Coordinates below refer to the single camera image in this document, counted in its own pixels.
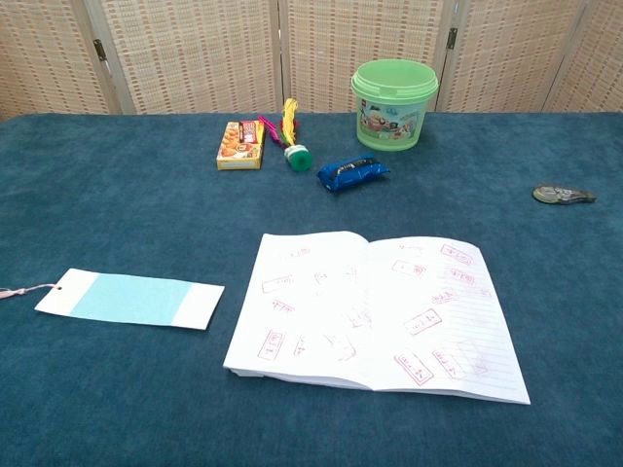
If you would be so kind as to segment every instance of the bookmark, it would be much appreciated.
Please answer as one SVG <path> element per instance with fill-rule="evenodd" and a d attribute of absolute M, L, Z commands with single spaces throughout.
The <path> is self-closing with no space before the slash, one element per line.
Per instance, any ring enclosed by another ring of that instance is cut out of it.
<path fill-rule="evenodd" d="M 117 323 L 205 329 L 220 285 L 70 269 L 35 309 Z"/>

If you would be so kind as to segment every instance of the yellow box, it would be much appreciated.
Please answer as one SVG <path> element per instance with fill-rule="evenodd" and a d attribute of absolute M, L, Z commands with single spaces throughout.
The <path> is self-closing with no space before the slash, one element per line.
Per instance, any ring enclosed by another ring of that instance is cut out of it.
<path fill-rule="evenodd" d="M 259 120 L 228 122 L 216 155 L 219 170 L 257 169 L 262 166 L 264 124 Z"/>

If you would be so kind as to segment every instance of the green plastic bucket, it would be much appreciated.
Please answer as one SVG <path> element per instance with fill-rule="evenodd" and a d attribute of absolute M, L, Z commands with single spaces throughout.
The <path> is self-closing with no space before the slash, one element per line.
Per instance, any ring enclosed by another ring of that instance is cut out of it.
<path fill-rule="evenodd" d="M 350 80 L 357 95 L 357 138 L 380 151 L 401 151 L 420 138 L 428 100 L 439 82 L 432 68 L 411 60 L 375 60 Z"/>

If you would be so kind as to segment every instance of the notebook page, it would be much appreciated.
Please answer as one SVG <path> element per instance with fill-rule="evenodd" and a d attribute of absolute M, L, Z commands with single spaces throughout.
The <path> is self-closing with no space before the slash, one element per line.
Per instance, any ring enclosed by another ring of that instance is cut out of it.
<path fill-rule="evenodd" d="M 409 237 L 368 248 L 376 390 L 439 392 L 529 404 L 480 250 Z"/>
<path fill-rule="evenodd" d="M 347 232 L 265 234 L 224 367 L 241 376 L 369 385 L 367 244 Z"/>

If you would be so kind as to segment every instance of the woven screen panel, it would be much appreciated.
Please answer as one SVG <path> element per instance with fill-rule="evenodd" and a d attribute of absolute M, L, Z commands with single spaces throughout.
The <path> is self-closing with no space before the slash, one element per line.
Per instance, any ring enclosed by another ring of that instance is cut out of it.
<path fill-rule="evenodd" d="M 623 111 L 623 2 L 593 7 L 546 110 Z"/>
<path fill-rule="evenodd" d="M 0 119 L 109 113 L 68 0 L 0 1 Z"/>
<path fill-rule="evenodd" d="M 472 0 L 445 111 L 539 112 L 579 0 Z"/>
<path fill-rule="evenodd" d="M 279 110 L 269 3 L 103 0 L 136 112 Z"/>
<path fill-rule="evenodd" d="M 281 17 L 287 15 L 282 48 L 290 63 L 283 75 L 299 108 L 354 110 L 350 78 L 369 60 L 409 58 L 432 65 L 442 6 L 442 0 L 280 1 L 286 9 Z"/>

